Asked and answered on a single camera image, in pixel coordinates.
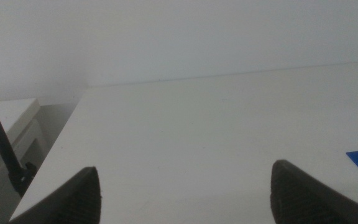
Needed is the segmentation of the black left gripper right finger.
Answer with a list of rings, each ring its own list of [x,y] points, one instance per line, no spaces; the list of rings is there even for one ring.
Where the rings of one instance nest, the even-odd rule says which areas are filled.
[[[276,223],[358,224],[358,203],[286,160],[272,166],[270,208]]]

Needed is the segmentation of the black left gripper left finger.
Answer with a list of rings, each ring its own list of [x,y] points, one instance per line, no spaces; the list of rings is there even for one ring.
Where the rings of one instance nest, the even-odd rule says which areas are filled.
[[[10,224],[99,224],[101,188],[95,167],[85,167]]]

